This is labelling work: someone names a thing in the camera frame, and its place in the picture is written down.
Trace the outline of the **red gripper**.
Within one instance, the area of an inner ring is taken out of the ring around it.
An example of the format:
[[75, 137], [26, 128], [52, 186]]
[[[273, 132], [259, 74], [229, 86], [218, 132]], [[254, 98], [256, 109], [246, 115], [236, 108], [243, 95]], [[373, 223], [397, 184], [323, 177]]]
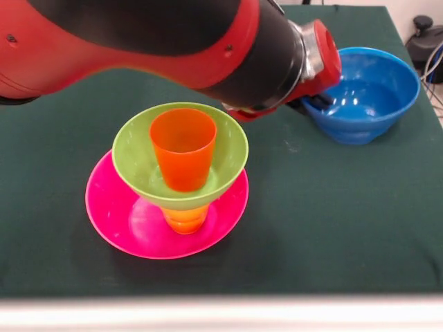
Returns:
[[339, 83], [341, 60], [334, 39], [320, 20], [299, 26], [289, 22], [296, 38], [296, 51], [301, 54], [300, 69], [295, 78], [289, 78], [289, 85], [283, 93], [253, 108], [238, 108], [225, 104], [227, 112], [238, 120], [254, 120], [287, 105], [297, 113], [307, 113], [300, 99], [310, 97], [314, 107], [330, 107], [333, 99], [324, 91]]

